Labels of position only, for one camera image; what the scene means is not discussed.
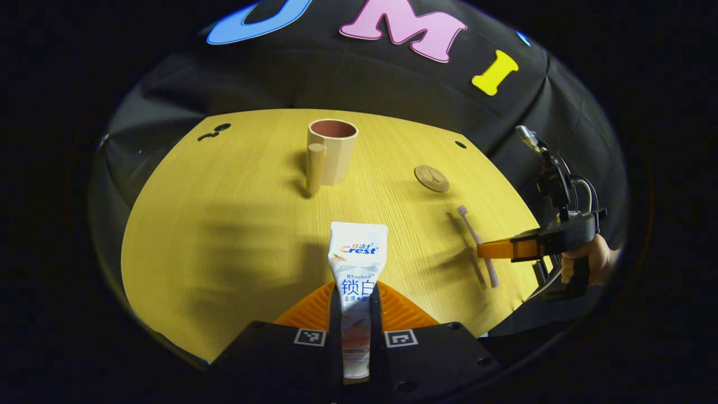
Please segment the white toothbrush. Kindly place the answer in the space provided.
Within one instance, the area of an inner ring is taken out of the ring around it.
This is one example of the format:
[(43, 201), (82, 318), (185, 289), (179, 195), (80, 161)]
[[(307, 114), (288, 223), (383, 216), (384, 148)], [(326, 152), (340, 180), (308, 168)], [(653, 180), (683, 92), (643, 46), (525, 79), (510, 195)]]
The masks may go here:
[[(477, 243), (477, 245), (482, 245), (482, 239), (475, 232), (474, 228), (472, 227), (472, 225), (470, 224), (470, 222), (467, 218), (468, 210), (466, 209), (466, 207), (464, 207), (464, 205), (459, 205), (459, 207), (457, 207), (457, 214), (464, 221), (464, 224), (468, 228), (470, 235), (472, 236), (474, 242)], [(499, 280), (498, 280), (498, 276), (496, 274), (495, 267), (494, 267), (492, 260), (489, 258), (483, 258), (483, 261), (485, 263), (488, 277), (489, 277), (490, 284), (491, 284), (492, 288), (498, 287)]]

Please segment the round brown coaster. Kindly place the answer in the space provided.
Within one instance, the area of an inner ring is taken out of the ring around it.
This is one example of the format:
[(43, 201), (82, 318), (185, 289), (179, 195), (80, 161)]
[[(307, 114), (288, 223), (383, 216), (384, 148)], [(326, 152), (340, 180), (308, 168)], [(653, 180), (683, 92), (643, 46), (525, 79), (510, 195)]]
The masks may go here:
[(413, 169), (413, 173), (418, 182), (430, 191), (443, 194), (449, 190), (450, 182), (447, 177), (432, 166), (420, 164)]

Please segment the black backdrop cloth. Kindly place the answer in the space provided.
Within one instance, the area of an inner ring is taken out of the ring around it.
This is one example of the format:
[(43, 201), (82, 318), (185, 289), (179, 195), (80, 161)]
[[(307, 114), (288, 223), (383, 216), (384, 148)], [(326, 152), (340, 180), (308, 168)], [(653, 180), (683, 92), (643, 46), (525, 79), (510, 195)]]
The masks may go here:
[[(251, 38), (195, 39), (134, 85), (109, 123), (93, 175), (91, 223), (101, 263), (127, 301), (121, 250), (135, 201), (190, 130), (226, 113), (357, 112), (454, 131), (545, 225), (554, 212), (534, 183), (541, 159), (513, 131), (526, 125), (595, 185), (609, 212), (604, 236), (614, 249), (623, 243), (628, 189), (613, 129), (589, 90), (535, 39), (453, 0), (266, 0), (240, 18), (220, 30), (236, 25)], [(557, 302), (534, 291), (499, 324), (513, 333), (574, 319), (603, 288)]]

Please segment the wooden desktop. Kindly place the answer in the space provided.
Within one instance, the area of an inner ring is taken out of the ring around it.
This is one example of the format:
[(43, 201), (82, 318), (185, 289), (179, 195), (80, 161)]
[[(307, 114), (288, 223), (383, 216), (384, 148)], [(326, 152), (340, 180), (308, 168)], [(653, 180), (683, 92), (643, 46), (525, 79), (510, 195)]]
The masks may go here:
[[(307, 128), (357, 126), (348, 177), (310, 194)], [(433, 192), (420, 164), (450, 182)], [(531, 263), (496, 259), (499, 286), (457, 207), (483, 241), (538, 226), (484, 154), (454, 131), (369, 113), (283, 108), (205, 118), (162, 159), (129, 215), (123, 286), (139, 319), (177, 347), (215, 360), (252, 320), (272, 322), (333, 280), (331, 222), (382, 223), (380, 281), (441, 323), (479, 337), (536, 291)]]

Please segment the beige cup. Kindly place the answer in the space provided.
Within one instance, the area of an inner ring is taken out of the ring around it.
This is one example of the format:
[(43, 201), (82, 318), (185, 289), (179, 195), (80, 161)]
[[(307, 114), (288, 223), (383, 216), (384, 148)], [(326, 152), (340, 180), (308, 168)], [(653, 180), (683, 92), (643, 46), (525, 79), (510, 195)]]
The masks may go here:
[(348, 177), (356, 146), (357, 126), (336, 118), (321, 118), (307, 128), (307, 179), (310, 194), (321, 186), (336, 186)]

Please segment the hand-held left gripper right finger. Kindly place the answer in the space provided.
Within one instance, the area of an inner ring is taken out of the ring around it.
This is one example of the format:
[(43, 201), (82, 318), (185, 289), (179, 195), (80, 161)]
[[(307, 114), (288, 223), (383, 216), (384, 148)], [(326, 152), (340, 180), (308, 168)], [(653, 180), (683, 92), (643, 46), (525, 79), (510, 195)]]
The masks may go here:
[(446, 402), (501, 370), (460, 322), (441, 324), (387, 284), (370, 301), (371, 402)]

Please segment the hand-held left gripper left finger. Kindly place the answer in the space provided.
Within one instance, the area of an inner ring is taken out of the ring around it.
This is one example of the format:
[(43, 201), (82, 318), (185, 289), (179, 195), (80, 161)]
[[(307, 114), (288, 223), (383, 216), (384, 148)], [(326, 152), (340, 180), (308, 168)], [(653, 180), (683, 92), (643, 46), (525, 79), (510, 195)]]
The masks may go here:
[(274, 322), (250, 322), (210, 370), (243, 402), (338, 402), (343, 354), (334, 282)]

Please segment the white toothpaste tube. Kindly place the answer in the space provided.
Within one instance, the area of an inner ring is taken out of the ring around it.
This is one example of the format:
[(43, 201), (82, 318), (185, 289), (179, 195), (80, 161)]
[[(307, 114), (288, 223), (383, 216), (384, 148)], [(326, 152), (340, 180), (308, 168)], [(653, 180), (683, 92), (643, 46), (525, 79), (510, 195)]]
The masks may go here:
[(332, 222), (328, 264), (339, 296), (343, 378), (370, 375), (371, 296), (387, 261), (388, 227)]

